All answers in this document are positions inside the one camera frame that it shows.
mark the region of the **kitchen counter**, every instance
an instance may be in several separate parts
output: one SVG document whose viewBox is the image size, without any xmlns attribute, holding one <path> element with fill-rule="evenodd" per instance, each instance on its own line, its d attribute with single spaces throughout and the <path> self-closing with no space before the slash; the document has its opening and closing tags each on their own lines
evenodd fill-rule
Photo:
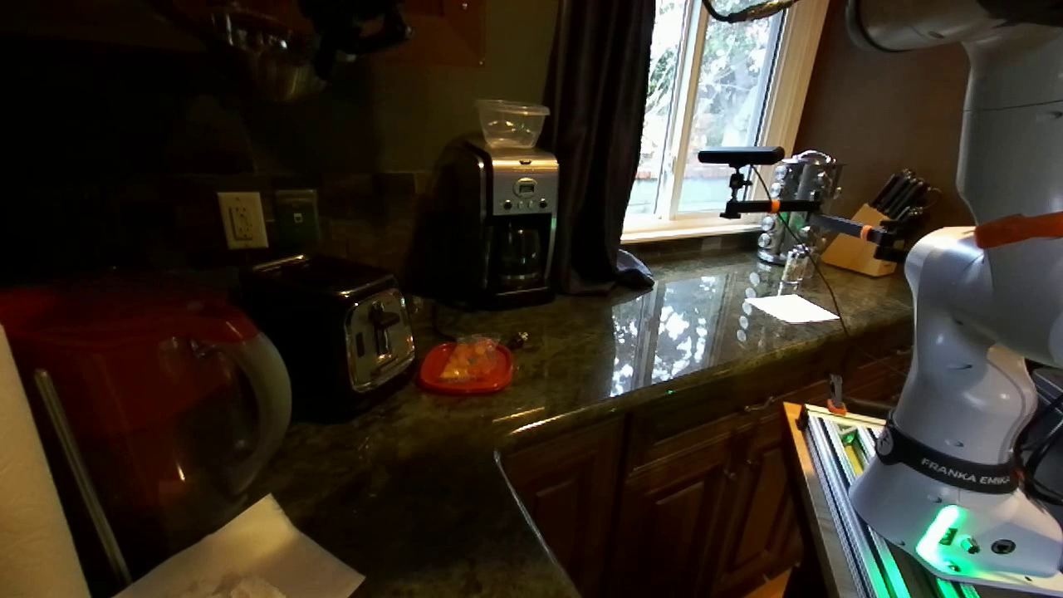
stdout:
<svg viewBox="0 0 1063 598">
<path fill-rule="evenodd" d="M 793 325 L 743 302 L 781 291 L 777 271 L 746 254 L 652 271 L 652 294 L 505 313 L 419 302 L 423 351 L 444 335 L 520 338 L 512 390 L 448 399 L 408 380 L 352 421 L 296 421 L 259 488 L 364 574 L 358 595 L 573 595 L 505 485 L 501 444 L 668 403 L 677 385 L 746 380 L 750 397 L 784 394 L 910 338 L 901 277 L 825 265 L 796 294 L 839 319 Z"/>
</svg>

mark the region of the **red kettle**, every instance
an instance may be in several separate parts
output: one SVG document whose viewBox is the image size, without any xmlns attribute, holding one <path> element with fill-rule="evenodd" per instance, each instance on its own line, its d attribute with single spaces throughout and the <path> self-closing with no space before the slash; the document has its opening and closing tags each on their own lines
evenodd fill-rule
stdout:
<svg viewBox="0 0 1063 598">
<path fill-rule="evenodd" d="M 25 390 L 59 407 L 129 574 L 231 519 L 285 438 L 285 364 L 219 296 L 78 283 L 36 294 L 13 328 Z"/>
</svg>

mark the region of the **curtain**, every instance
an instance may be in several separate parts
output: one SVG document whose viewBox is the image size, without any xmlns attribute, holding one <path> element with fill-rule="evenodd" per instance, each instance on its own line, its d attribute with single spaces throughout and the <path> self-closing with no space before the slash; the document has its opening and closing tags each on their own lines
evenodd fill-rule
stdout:
<svg viewBox="0 0 1063 598">
<path fill-rule="evenodd" d="M 562 0 L 541 144 L 559 158 L 553 287 L 562 294 L 646 291 L 622 251 L 636 169 L 655 0 Z"/>
</svg>

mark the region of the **coffee maker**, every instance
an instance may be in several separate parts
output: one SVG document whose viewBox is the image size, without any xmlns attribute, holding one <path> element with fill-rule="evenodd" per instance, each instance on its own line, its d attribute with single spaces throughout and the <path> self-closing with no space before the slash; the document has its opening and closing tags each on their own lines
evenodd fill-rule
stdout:
<svg viewBox="0 0 1063 598">
<path fill-rule="evenodd" d="M 543 151 L 496 151 L 453 141 L 423 201 L 401 283 L 455 306 L 552 299 L 559 159 Z"/>
</svg>

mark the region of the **cabinet door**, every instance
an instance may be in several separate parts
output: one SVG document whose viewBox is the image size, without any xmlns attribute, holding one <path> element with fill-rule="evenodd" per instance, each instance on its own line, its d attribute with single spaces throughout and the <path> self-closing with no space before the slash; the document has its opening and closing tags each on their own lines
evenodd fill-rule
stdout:
<svg viewBox="0 0 1063 598">
<path fill-rule="evenodd" d="M 682 431 L 628 468 L 608 595 L 704 595 L 727 529 L 732 431 L 724 416 Z"/>
<path fill-rule="evenodd" d="M 533 529 L 573 587 L 601 595 L 613 522 L 622 419 L 581 427 L 501 456 Z"/>
<path fill-rule="evenodd" d="M 796 488 L 787 485 L 784 421 L 771 409 L 735 431 L 727 531 L 712 565 L 708 595 L 746 595 L 800 562 Z"/>
</svg>

